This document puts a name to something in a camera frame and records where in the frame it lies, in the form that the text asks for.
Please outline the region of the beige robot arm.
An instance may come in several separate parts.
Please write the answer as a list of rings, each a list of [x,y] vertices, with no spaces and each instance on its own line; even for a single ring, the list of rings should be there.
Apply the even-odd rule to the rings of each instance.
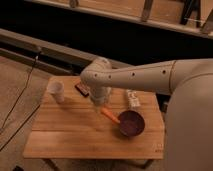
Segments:
[[[108,87],[168,95],[165,171],[213,171],[213,59],[185,59],[114,69],[97,58],[80,74],[94,103]]]

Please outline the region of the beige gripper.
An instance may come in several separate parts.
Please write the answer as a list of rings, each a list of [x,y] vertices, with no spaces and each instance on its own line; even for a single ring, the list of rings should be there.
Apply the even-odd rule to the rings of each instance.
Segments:
[[[96,106],[100,106],[108,101],[110,93],[110,87],[91,87],[90,99]]]

